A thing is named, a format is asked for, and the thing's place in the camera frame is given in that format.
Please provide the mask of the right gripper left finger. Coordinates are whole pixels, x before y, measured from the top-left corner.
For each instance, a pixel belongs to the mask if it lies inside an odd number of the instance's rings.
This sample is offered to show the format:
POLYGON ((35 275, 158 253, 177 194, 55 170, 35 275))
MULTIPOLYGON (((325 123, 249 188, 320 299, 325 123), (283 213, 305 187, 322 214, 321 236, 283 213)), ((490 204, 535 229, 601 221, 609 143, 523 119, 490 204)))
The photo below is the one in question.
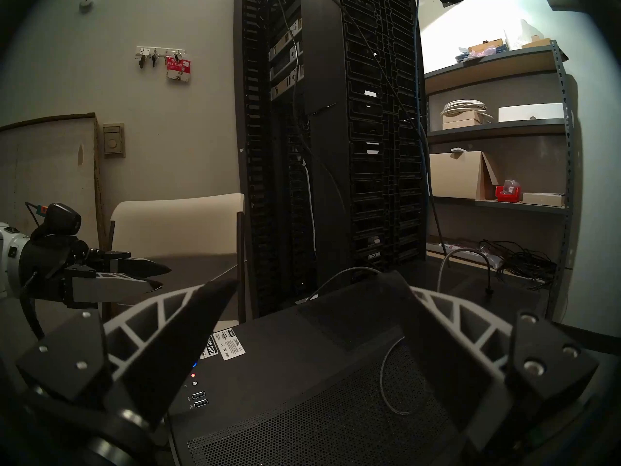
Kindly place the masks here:
POLYGON ((108 323, 77 314, 17 360, 29 387, 77 408, 160 422, 237 293, 236 279, 149 298, 108 323))

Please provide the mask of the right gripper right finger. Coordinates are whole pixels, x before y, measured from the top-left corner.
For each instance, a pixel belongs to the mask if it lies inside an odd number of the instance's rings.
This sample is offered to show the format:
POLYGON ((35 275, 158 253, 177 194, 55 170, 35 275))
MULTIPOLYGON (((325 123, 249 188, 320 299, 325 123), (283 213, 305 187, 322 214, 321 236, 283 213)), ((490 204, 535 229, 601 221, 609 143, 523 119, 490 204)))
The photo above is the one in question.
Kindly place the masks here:
POLYGON ((376 279, 436 399, 467 434, 523 434, 577 401, 597 371, 580 343, 534 311, 508 323, 397 272, 376 279))

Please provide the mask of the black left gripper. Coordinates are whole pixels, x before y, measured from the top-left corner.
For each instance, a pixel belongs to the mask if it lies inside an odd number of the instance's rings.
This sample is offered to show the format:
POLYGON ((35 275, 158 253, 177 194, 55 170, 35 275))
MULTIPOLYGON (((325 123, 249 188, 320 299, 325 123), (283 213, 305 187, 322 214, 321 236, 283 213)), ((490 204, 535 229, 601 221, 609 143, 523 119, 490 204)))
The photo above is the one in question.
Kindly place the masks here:
POLYGON ((20 300, 40 299, 63 303, 69 308, 98 308, 141 293, 157 291, 161 282, 148 278, 171 269, 130 252, 90 250, 77 237, 29 239, 19 257, 20 300), (89 269, 69 268, 89 253, 89 269))

